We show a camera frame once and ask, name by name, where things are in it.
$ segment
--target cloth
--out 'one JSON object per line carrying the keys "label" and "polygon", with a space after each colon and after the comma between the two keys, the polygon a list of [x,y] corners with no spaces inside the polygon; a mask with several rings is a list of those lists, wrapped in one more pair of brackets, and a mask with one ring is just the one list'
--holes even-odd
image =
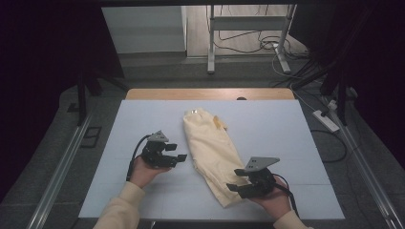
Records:
{"label": "cloth", "polygon": [[94,228],[135,229],[139,224],[138,206],[145,192],[137,185],[126,182],[117,198],[112,198],[101,213]]}
{"label": "cloth", "polygon": [[[137,185],[126,182],[121,194],[112,198],[104,208],[95,229],[135,229],[139,224],[138,207],[145,196]],[[276,229],[307,229],[303,222],[290,211],[274,222]]]}
{"label": "cloth", "polygon": [[243,169],[238,152],[226,132],[226,125],[203,108],[186,112],[183,126],[195,169],[205,178],[218,202],[226,207],[242,199],[226,184],[246,185],[247,180],[235,175]]}

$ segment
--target metal frame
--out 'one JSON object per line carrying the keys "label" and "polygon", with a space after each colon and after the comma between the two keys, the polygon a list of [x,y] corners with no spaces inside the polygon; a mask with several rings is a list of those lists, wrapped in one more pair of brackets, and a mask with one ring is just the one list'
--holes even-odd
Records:
{"label": "metal frame", "polygon": [[355,141],[352,136],[351,131],[346,125],[343,125],[338,117],[336,111],[330,111],[330,116],[332,120],[339,126],[340,132],[344,137],[346,143],[349,146],[349,149],[352,150],[353,160],[364,179],[371,195],[374,198],[375,203],[377,204],[382,217],[387,222],[390,229],[404,228],[404,224],[401,221],[398,213],[396,212],[393,204],[390,201],[387,193],[384,188],[381,186],[377,177],[373,173],[372,168],[370,168],[367,159],[363,156],[362,150],[358,148],[358,142]]}
{"label": "metal frame", "polygon": [[208,73],[215,72],[215,46],[214,31],[281,31],[278,44],[273,44],[283,73],[291,73],[286,61],[284,42],[291,24],[292,15],[296,5],[290,5],[287,16],[215,16],[214,5],[211,5],[209,19],[209,48],[208,48]]}
{"label": "metal frame", "polygon": [[53,203],[56,200],[57,195],[59,194],[62,183],[65,180],[66,175],[68,174],[72,161],[75,158],[75,153],[79,147],[81,139],[86,133],[86,129],[89,126],[92,117],[93,109],[88,112],[82,125],[76,127],[75,133],[68,145],[68,148],[65,150],[65,153],[60,159],[59,164],[57,165],[53,176],[48,183],[47,189],[45,190],[41,200],[39,200],[39,203],[36,206],[34,213],[32,214],[30,222],[27,226],[28,229],[37,229],[44,226],[45,221],[47,220],[48,215],[53,207]]}

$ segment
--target table leg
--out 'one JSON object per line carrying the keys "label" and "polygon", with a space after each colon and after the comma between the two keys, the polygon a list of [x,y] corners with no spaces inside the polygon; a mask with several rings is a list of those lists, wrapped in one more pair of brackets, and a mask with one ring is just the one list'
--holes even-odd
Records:
{"label": "table leg", "polygon": [[283,69],[283,73],[291,73],[291,69],[289,68],[289,65],[286,61],[284,42],[286,41],[289,25],[291,24],[292,15],[294,14],[295,7],[296,5],[289,6],[286,21],[284,23],[283,30],[280,35],[280,41],[278,44],[273,44],[274,50],[276,51],[277,54],[277,58],[280,62],[281,68]]}
{"label": "table leg", "polygon": [[209,48],[208,48],[208,73],[215,72],[215,47],[214,47],[214,5],[211,5],[211,16],[209,18]]}

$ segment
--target aluminum rail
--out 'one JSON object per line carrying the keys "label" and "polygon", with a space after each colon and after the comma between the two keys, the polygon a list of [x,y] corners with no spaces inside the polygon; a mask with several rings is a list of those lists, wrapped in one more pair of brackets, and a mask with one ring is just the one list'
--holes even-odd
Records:
{"label": "aluminum rail", "polygon": [[342,124],[335,111],[330,111],[330,116],[337,126],[339,126],[340,133],[345,138],[349,148],[352,150],[353,160],[389,228],[404,229],[404,224],[399,218],[398,213],[390,201],[390,198],[373,173],[372,168],[370,168],[366,158],[364,158],[361,149],[357,148],[358,144],[352,136],[351,131],[347,126]]}
{"label": "aluminum rail", "polygon": [[93,110],[88,112],[86,118],[84,119],[81,126],[76,127],[75,133],[66,148],[62,158],[59,160],[53,176],[48,183],[48,186],[42,195],[41,200],[36,206],[35,212],[32,214],[32,218],[27,226],[28,229],[39,229],[42,228],[47,220],[49,213],[53,207],[53,203],[56,200],[59,190],[62,186],[62,183],[67,175],[69,168],[71,167],[72,161],[75,158],[75,153],[79,147],[81,139],[86,133],[86,129],[89,126],[89,123],[93,117]]}

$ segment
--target gray floor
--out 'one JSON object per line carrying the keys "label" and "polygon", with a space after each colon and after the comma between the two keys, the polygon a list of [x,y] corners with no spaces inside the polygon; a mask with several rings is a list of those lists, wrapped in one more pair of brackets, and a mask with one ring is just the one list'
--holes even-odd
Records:
{"label": "gray floor", "polygon": [[[266,88],[286,79],[274,72],[272,57],[218,58],[216,72],[206,73],[206,60],[186,59],[183,56],[123,55],[121,63],[125,79],[120,79],[131,88]],[[307,60],[289,61],[293,72],[298,71]],[[95,106],[90,127],[101,127],[100,138],[94,148],[79,148],[71,169],[55,201],[44,228],[92,228],[96,219],[77,219],[81,204],[86,197],[92,177],[102,155],[108,135],[114,123],[120,101],[125,92],[99,80],[103,87],[101,96],[88,95],[88,104]],[[311,115],[313,109],[322,109],[320,84],[313,82],[297,92],[311,106],[302,104],[309,128],[325,130]],[[67,113],[71,103],[76,103],[76,89],[71,88],[60,96],[60,108],[32,161],[12,187],[0,205],[0,228],[26,228],[36,204],[53,174],[53,171],[72,137],[77,122],[76,113]],[[405,172],[358,115],[351,102],[347,104],[349,127],[359,147],[375,172],[378,180],[400,216],[405,216]],[[336,138],[325,134],[313,134],[323,159],[340,155],[344,151]],[[82,141],[82,145],[92,142]],[[330,181],[346,219],[308,220],[306,225],[314,228],[388,228],[373,201],[365,182],[352,160],[352,152],[344,161],[325,164]],[[146,228],[142,221],[139,228]],[[155,228],[271,228],[269,224],[244,223],[157,223]]]}

